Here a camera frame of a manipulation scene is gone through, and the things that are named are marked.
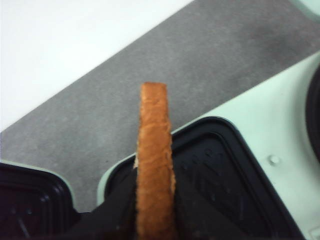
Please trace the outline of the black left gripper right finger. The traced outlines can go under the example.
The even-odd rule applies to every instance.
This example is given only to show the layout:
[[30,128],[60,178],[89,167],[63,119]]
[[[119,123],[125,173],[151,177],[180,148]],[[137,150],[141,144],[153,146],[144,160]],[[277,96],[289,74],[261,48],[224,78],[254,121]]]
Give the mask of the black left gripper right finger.
[[181,171],[174,169],[175,213],[180,240],[239,240],[240,229],[202,197]]

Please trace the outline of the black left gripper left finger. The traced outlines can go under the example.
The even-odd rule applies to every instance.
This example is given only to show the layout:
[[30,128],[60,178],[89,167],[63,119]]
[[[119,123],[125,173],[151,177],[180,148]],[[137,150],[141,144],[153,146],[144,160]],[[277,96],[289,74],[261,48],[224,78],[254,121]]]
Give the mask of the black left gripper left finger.
[[93,212],[61,237],[62,240],[134,240],[136,178],[133,170]]

